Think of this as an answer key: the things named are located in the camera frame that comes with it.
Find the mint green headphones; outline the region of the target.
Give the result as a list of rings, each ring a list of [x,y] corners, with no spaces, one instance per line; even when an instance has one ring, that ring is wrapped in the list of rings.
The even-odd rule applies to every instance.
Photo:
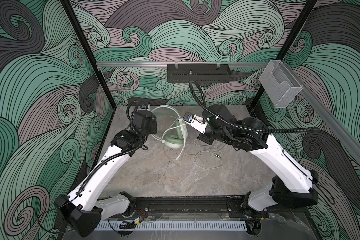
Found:
[[[160,109],[168,109],[175,113],[174,116],[164,115],[163,113],[159,113],[158,110]],[[164,131],[164,133],[160,136],[158,134],[152,135],[152,137],[160,141],[162,144],[167,146],[171,149],[179,149],[182,148],[184,150],[186,145],[186,139],[188,137],[188,130],[186,125],[188,123],[183,120],[183,118],[180,116],[179,112],[171,106],[168,105],[161,105],[154,109],[151,109],[151,112],[156,116],[165,116],[165,117],[171,117],[174,118],[174,122],[171,124],[171,126]]]

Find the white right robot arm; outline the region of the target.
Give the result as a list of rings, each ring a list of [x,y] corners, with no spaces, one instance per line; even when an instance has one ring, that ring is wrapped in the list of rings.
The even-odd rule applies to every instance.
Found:
[[[200,133],[198,139],[202,142],[211,145],[218,141],[236,151],[249,152],[275,173],[264,188],[247,194],[246,210],[264,213],[275,205],[294,209],[318,203],[314,189],[318,173],[305,169],[290,156],[261,120],[247,117],[238,121],[224,105],[205,108],[201,116],[186,114],[185,120]]]

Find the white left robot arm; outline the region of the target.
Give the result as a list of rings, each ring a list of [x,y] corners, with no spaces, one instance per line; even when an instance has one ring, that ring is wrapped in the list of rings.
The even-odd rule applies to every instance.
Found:
[[[103,220],[115,215],[130,217],[135,212],[136,199],[126,192],[99,200],[121,166],[144,147],[149,135],[157,133],[157,118],[149,109],[135,108],[127,115],[129,128],[115,135],[103,158],[75,189],[54,202],[61,217],[81,237],[90,235]]]

